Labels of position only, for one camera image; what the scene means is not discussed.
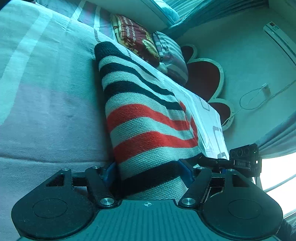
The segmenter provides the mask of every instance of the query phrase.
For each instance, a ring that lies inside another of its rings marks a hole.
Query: black ridged surface
[[[90,226],[67,241],[226,241],[209,230],[193,210],[178,208],[172,200],[124,200],[115,209],[102,210]],[[276,241],[274,237],[266,241]]]

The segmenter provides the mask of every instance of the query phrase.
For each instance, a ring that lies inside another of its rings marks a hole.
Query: window
[[[263,190],[271,188],[296,174],[296,153],[262,160],[260,180]],[[267,192],[282,208],[284,217],[296,209],[296,177]]]

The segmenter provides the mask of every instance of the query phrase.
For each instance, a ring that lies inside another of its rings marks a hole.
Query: electrical cable
[[[264,101],[262,101],[257,107],[255,108],[246,108],[246,106],[251,102],[251,100],[253,100],[260,92],[261,90],[264,89],[264,87],[261,87],[261,88],[257,88],[257,89],[254,89],[254,90],[251,90],[249,91],[248,93],[244,94],[240,100],[239,100],[239,106],[241,107],[237,112],[235,112],[234,114],[232,114],[229,118],[227,118],[224,123],[222,124],[222,126],[224,126],[226,124],[226,122],[232,118],[235,114],[237,114],[239,111],[241,111],[242,109],[244,110],[255,110],[255,109],[258,109],[261,105],[263,105],[266,101],[270,100],[271,98],[275,97],[276,95],[278,95],[279,93],[283,92],[284,90],[286,90],[287,88],[289,88],[292,84],[294,84],[296,82],[296,80],[294,80],[293,82],[291,82],[290,84],[288,84],[286,87],[282,88],[280,91],[276,92],[275,94],[271,95],[269,98],[265,99]],[[249,100],[249,102],[245,105],[245,107],[242,106],[242,98],[244,96],[246,96],[247,94],[253,92],[253,91],[256,91],[256,90],[259,90],[258,93]]]
[[[293,176],[287,178],[285,181],[282,181],[281,183],[278,183],[278,184],[276,184],[276,185],[274,185],[274,186],[272,186],[272,187],[270,187],[270,188],[265,189],[264,191],[265,191],[265,192],[270,192],[270,191],[276,189],[277,187],[279,187],[279,186],[285,184],[286,182],[292,180],[292,179],[295,178],[295,177],[296,177],[296,174],[294,174]]]
[[[251,98],[250,100],[249,100],[249,102],[246,104],[246,105],[248,105],[250,102],[251,102],[251,100],[252,99],[254,99],[259,93],[260,93],[260,91],[263,89],[263,87],[262,88],[257,88],[257,89],[254,89],[254,90],[251,90],[251,91],[249,91],[248,93],[251,93],[252,91],[255,91],[255,90],[259,90],[258,91],[258,93],[253,97],[253,98]],[[241,111],[243,109],[243,107],[241,106],[241,108],[237,111],[237,112],[235,112],[234,114],[232,114],[231,116],[229,116],[225,121],[224,121],[224,123],[222,124],[222,126],[224,126],[225,125],[225,123],[230,119],[230,118],[232,118],[235,114],[237,114],[239,111]]]
[[[270,100],[271,98],[273,98],[273,97],[275,97],[276,95],[278,95],[279,93],[281,93],[281,92],[283,92],[285,89],[287,89],[287,88],[289,88],[292,84],[294,84],[296,82],[296,80],[294,80],[293,82],[291,82],[290,84],[288,84],[286,87],[284,87],[284,88],[282,88],[280,91],[278,91],[278,92],[276,92],[275,94],[273,94],[273,95],[271,95],[269,98],[267,98],[267,99],[265,99],[264,101],[262,101],[257,107],[255,107],[255,108],[244,108],[244,107],[242,107],[242,105],[241,105],[241,102],[242,102],[242,98],[246,95],[246,94],[244,94],[241,98],[240,98],[240,100],[239,100],[239,106],[242,108],[242,109],[244,109],[244,110],[255,110],[255,109],[258,109],[261,105],[263,105],[266,101],[268,101],[268,100]]]

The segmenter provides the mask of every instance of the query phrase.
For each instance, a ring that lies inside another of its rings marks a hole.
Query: teal curtain
[[[219,19],[239,11],[243,11],[253,7],[268,6],[268,0],[166,0],[166,2],[174,8],[178,14],[181,14],[183,4],[185,11],[188,11],[187,5],[192,3],[197,5],[191,9],[179,22],[165,29],[163,33],[176,40],[182,36],[190,28],[200,24],[209,22],[214,19]]]
[[[296,112],[256,141],[263,159],[296,152]]]

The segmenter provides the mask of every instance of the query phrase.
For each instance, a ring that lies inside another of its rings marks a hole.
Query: black stripe
[[[122,72],[127,72],[130,74],[133,74],[137,76],[145,85],[147,85],[149,88],[151,88],[154,92],[159,93],[161,95],[172,95],[175,96],[173,92],[167,90],[167,89],[162,89],[158,85],[152,84],[151,82],[145,80],[138,71],[136,71],[134,68],[125,66],[123,64],[119,63],[109,63],[104,65],[101,70],[100,70],[100,77],[103,78],[105,75],[108,73],[113,73],[117,71],[122,71]]]
[[[128,49],[126,49],[126,51],[128,52],[129,57],[131,58],[131,53]]]
[[[170,161],[122,181],[123,196],[143,192],[180,176],[178,163]]]
[[[116,46],[111,42],[105,41],[105,42],[98,43],[94,47],[94,54],[96,56],[96,60],[98,61],[98,63],[101,61],[101,59],[103,59],[106,56],[117,56],[119,58],[122,58],[126,61],[130,61],[131,63],[139,66],[144,72],[146,72],[147,74],[149,74],[152,77],[154,77],[155,79],[157,79],[153,74],[151,74],[142,65],[140,65],[136,61],[132,60],[131,58],[129,58],[125,54],[121,53],[120,50],[118,48],[116,48]]]
[[[105,101],[107,102],[112,96],[120,94],[120,93],[139,93],[142,95],[146,95],[147,97],[157,101],[168,110],[182,110],[180,104],[178,102],[169,102],[159,98],[148,90],[138,86],[137,84],[130,81],[117,81],[107,85],[104,90]]]
[[[98,32],[94,29],[94,37],[95,37],[95,39],[96,39],[96,41],[98,42],[98,43],[100,43],[101,41],[100,41],[100,39],[99,39],[99,37],[98,37]]]

